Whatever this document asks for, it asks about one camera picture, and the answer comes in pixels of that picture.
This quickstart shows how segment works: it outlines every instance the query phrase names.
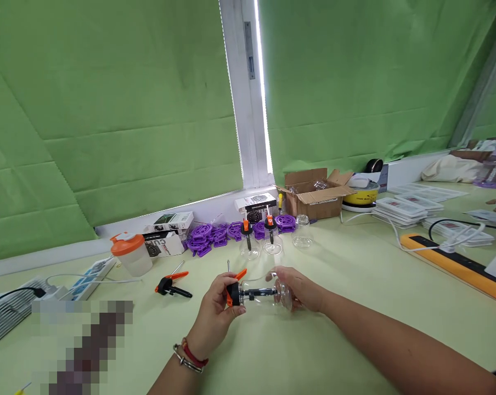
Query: open cardboard box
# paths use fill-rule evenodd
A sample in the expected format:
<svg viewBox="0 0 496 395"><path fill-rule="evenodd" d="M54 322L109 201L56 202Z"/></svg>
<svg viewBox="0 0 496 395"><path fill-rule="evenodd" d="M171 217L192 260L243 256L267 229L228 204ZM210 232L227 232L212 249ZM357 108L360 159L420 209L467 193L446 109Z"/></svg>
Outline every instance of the open cardboard box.
<svg viewBox="0 0 496 395"><path fill-rule="evenodd" d="M285 188L276 187L286 194L286 212L294 217L298 214L306 214L309 219L337 217L341 212L343 196L356 193L346 185L353 174L340 174L336 169L327 177L326 167L305 170L285 174ZM314 182L317 180L325 181L331 188L315 190ZM296 188L298 194L290 192L289 187Z"/></svg>

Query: black and orange tool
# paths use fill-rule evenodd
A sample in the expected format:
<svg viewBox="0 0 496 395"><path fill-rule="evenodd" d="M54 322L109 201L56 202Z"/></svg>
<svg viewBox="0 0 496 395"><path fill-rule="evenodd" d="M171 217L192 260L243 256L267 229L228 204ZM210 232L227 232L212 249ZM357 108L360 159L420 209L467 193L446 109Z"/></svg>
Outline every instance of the black and orange tool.
<svg viewBox="0 0 496 395"><path fill-rule="evenodd" d="M246 244L248 245L248 250L252 250L252 242L250 241L250 234L253 232L252 224L248 221L248 213L246 213L243 226L241 227L241 234L246 236Z"/></svg>
<svg viewBox="0 0 496 395"><path fill-rule="evenodd" d="M165 276L160 280L158 286L155 288L155 292L165 295L165 294L179 294L187 298L193 297L192 294L190 294L188 291L184 291L183 289L177 288L173 286L173 282L178 280L179 278L186 277L189 272L180 272L177 273L177 270L181 268L181 266L184 264L184 261L180 263L180 265L174 270L173 273L170 275Z"/></svg>
<svg viewBox="0 0 496 395"><path fill-rule="evenodd" d="M438 246L434 241L415 233L403 235L400 237L400 243L411 250ZM447 253L440 249L421 250L415 253L496 299L496 277L486 273L484 265L459 253Z"/></svg>
<svg viewBox="0 0 496 395"><path fill-rule="evenodd" d="M230 271L230 261L228 261L228 271ZM241 304L240 293L239 293L239 281L246 275L247 269L243 269L238 273L235 278L236 283L226 286L226 304L231 306L239 306Z"/></svg>
<svg viewBox="0 0 496 395"><path fill-rule="evenodd" d="M270 214L270 209L266 206L266 220L264 221L264 227L268 229L270 234L270 244L274 244L274 229L277 228L277 224L274 222L274 218Z"/></svg>

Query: desk surface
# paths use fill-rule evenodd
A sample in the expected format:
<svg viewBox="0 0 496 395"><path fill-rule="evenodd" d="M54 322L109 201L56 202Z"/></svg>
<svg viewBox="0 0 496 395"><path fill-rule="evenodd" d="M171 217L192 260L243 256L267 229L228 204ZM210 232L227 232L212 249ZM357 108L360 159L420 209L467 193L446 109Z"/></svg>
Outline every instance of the desk surface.
<svg viewBox="0 0 496 395"><path fill-rule="evenodd" d="M443 216L452 219L468 219L463 211L487 208L484 202L496 198L496 190L449 183L439 186L470 192L444 202ZM345 212L344 218L353 215ZM312 225L312 229L316 241L312 251L295 249L290 234L283 235L284 264L296 267L333 292L429 334L488 370L496 369L495 300L398 249L391 226L370 216L356 218L347 225L338 218L325 219ZM427 234L420 226L406 232ZM496 231L488 232L496 237ZM238 248L237 243L229 242L203 258L192 258L187 251L157 259L142 282L100 285L95 290L91 302L134 301L133 324L126 327L116 358L109 362L108 373L102 377L101 394L147 392L171 356L171 346L191 328L211 281L226 271L226 260L233 262L232 270L239 265ZM491 247L458 251L487 264L496 254L496 241ZM83 273L103 257L0 277L0 292L35 275ZM179 286L194 297L188 300L155 294L159 280L182 259L190 274L179 281ZM256 264L249 267L249 272L251 269L258 270ZM129 275L123 267L115 267L109 277L124 279ZM70 286L75 280L59 277L51 282ZM56 360L65 355L64 345L72 345L73 335L81 335L82 322L89 322L88 314L71 313L67 323L43 329L37 317L31 315L4 337L0 341L0 394L13 394L31 381L33 374L42 377L55 369ZM54 331L55 336L49 336L49 331ZM250 305L212 356L203 377L203 393L229 393L226 377L234 378L231 385L239 387L236 392L240 394L333 394L336 389L353 394L396 393L325 317L306 311L270 314ZM26 393L32 395L39 390L31 386Z"/></svg>

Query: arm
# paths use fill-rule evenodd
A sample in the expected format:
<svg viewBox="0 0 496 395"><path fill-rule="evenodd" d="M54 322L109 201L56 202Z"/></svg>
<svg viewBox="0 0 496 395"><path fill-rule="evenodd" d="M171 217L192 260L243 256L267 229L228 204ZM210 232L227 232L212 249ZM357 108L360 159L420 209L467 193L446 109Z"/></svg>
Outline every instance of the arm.
<svg viewBox="0 0 496 395"><path fill-rule="evenodd" d="M276 272L302 304L334 322L402 393L496 395L496 376L443 343L329 292L293 268Z"/></svg>
<svg viewBox="0 0 496 395"><path fill-rule="evenodd" d="M200 361L207 359L222 343L235 317L246 312L244 306L224 309L226 286L235 282L235 273L221 274L202 298L199 314L187 336L189 350ZM182 347L178 348L178 353L188 359ZM148 395L193 395L199 388L199 378L199 373L180 365L179 359L173 354Z"/></svg>

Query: cable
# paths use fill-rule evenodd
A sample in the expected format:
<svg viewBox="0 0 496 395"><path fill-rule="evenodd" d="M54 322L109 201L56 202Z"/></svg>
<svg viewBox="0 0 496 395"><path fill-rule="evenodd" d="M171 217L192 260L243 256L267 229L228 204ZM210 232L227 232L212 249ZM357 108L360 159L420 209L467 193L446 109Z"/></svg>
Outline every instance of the cable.
<svg viewBox="0 0 496 395"><path fill-rule="evenodd" d="M352 221L353 219L355 218L358 218L358 217L361 217L363 215L372 215L373 213L371 212L368 212L368 213L361 213L361 214L358 214L358 215L355 215L354 217L351 217L349 218L348 220L346 220L345 222L343 222L343 216L341 215L340 213L340 221L341 223L345 224L349 221ZM396 226L394 226L394 224L392 223L391 219L386 216L386 215L383 215L381 213L378 213L378 212L375 212L374 213L375 215L377 216L380 216L380 217L383 217L385 218L386 220L389 221L389 224L391 224L392 226L392 230L394 230L394 234L396 236L396 242L398 242L398 247L402 250L402 251L405 251L405 252L416 252L416 251L423 251L423 250L435 250L435 249L439 249L439 248L450 248L450 247L454 247L454 246L457 246L459 244L462 244L468 240L471 240L472 238L474 238L475 236L478 236L480 233L482 233L484 231L484 228L486 227L485 224L483 224L482 222L478 222L478 223L473 223L473 225L479 225L478 229L473 233L471 234L470 236L460 240L460 241L457 241L457 242L453 242L451 244L445 244L445 245L439 245L439 246L434 246L434 247L422 247L422 248L417 248L417 249L413 249L413 250L407 250L405 249L402 244L400 243L400 237L398 235L398 230L396 229ZM458 235L455 235L454 240L456 240L459 236L463 235L465 232L467 232L469 229L471 228L467 228L467 229L464 229L462 232L460 232Z"/></svg>
<svg viewBox="0 0 496 395"><path fill-rule="evenodd" d="M433 240L433 236L431 235L431 231L433 230L433 228L435 227L435 225L439 222L444 222L444 221L451 221L451 222L460 222L460 223L463 223L463 224L468 224L468 225L476 225L476 223L474 222L468 222L468 221L460 221L458 219L447 219L447 218L444 218L444 219L439 219L438 221L436 222L433 222L431 224L431 226L429 227L429 239L431 241L434 241ZM491 228L491 229L496 229L496 226L493 226L493 225L486 225L486 228Z"/></svg>
<svg viewBox="0 0 496 395"><path fill-rule="evenodd" d="M142 279L140 278L132 278L132 279L129 279L129 280L120 280L120 281L89 281L88 284L123 284L123 283L136 283L137 281L141 281ZM67 296L68 294L72 293L75 289L78 289L82 286L84 286L85 284L79 284L75 287L72 287L69 292L67 292L64 296L62 296L59 300L62 300L63 298L65 298L65 296Z"/></svg>
<svg viewBox="0 0 496 395"><path fill-rule="evenodd" d="M78 276L78 277L96 277L98 275L98 273L94 273L94 274L90 274L90 275L87 275L87 274L76 274L76 273L63 273L63 274L53 274L52 276L49 276L45 279L45 282L47 283L47 285L50 286L49 284L49 279L51 279L52 277L59 277L59 276L62 276L62 275L74 275L74 276ZM113 279L110 279L109 277L104 277L104 279L108 279L110 281L115 281Z"/></svg>
<svg viewBox="0 0 496 395"><path fill-rule="evenodd" d="M6 294L1 295L0 296L0 300L3 299L4 297L10 295L10 294L13 294L13 293L18 292L18 291L25 291L25 290L31 290L31 291L33 291L34 292L34 295L36 297L43 297L46 294L46 292L44 291L43 288L22 287L22 288L17 288L15 290L12 290L10 292L7 292Z"/></svg>

